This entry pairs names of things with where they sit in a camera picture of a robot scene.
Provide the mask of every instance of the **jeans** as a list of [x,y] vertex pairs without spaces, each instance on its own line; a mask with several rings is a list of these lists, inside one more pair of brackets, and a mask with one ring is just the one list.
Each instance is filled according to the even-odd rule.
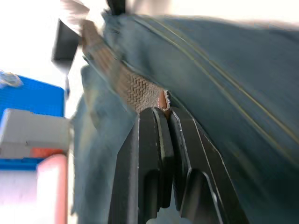
[[[169,90],[221,153],[250,223],[299,220],[299,33],[169,16],[103,14],[104,38]],[[116,156],[136,117],[88,59],[73,119],[74,208],[107,222]],[[152,223],[187,223],[162,210]]]

